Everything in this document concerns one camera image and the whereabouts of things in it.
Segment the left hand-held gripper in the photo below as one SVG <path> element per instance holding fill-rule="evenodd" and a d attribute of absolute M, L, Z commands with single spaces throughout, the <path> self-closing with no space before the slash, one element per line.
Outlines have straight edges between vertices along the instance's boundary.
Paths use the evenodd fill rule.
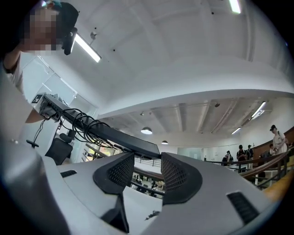
<path fill-rule="evenodd" d="M 52 95 L 48 93 L 38 93 L 32 99 L 31 105 L 46 120 L 52 119 L 55 122 L 60 120 L 59 114 L 55 110 L 69 108 L 59 94 Z"/>

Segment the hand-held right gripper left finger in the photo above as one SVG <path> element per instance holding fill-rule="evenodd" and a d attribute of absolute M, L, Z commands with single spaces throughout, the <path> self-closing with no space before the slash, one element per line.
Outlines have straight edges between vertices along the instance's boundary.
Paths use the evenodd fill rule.
<path fill-rule="evenodd" d="M 134 154 L 56 165 L 43 158 L 54 198 L 71 235 L 126 235 L 130 232 L 123 191 L 134 170 Z"/>

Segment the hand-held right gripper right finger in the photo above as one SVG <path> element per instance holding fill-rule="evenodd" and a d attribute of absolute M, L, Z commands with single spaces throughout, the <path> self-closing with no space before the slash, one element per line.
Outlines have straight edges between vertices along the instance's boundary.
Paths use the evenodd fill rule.
<path fill-rule="evenodd" d="M 251 235 L 277 208 L 224 166 L 164 152 L 161 172 L 163 206 L 146 235 Z"/>

